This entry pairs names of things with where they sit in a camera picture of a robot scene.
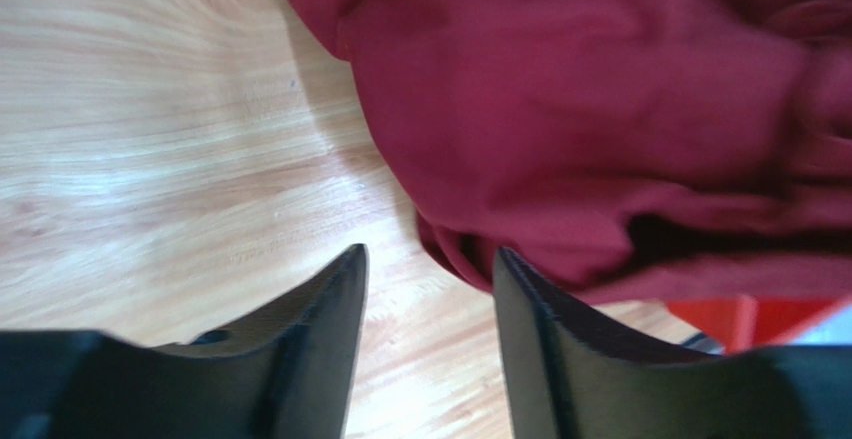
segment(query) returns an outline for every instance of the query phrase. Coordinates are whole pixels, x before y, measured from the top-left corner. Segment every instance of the wooden floor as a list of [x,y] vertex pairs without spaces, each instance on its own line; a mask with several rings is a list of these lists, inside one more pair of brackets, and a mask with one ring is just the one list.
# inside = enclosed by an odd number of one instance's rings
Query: wooden floor
[[0,328],[187,341],[364,242],[346,437],[508,438],[491,299],[412,215],[285,0],[0,0]]

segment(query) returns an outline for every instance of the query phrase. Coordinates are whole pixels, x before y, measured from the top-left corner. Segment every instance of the red fabric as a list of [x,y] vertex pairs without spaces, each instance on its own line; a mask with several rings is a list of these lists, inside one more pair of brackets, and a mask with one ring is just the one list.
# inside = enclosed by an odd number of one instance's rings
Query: red fabric
[[852,0],[290,2],[472,285],[852,292]]

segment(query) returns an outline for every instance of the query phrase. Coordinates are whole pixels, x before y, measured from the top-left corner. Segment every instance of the orange object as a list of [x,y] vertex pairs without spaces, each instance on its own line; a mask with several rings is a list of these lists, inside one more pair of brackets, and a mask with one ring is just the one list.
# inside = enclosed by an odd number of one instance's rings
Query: orange object
[[726,353],[789,342],[852,304],[852,296],[829,300],[757,299],[737,296],[668,301],[669,311],[721,342]]

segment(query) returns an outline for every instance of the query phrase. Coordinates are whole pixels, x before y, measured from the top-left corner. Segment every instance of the black plastic part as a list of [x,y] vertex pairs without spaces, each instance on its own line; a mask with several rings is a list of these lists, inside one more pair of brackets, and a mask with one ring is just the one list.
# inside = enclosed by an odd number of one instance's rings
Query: black plastic part
[[720,357],[659,341],[501,249],[494,296],[516,439],[852,438],[852,348]]
[[366,290],[364,246],[189,345],[0,334],[0,438],[338,439]]

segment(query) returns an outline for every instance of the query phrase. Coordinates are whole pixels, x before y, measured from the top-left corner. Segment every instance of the red garment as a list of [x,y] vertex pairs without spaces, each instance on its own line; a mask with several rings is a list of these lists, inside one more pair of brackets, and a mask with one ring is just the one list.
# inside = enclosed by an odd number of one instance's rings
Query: red garment
[[852,0],[290,2],[472,285],[852,292]]

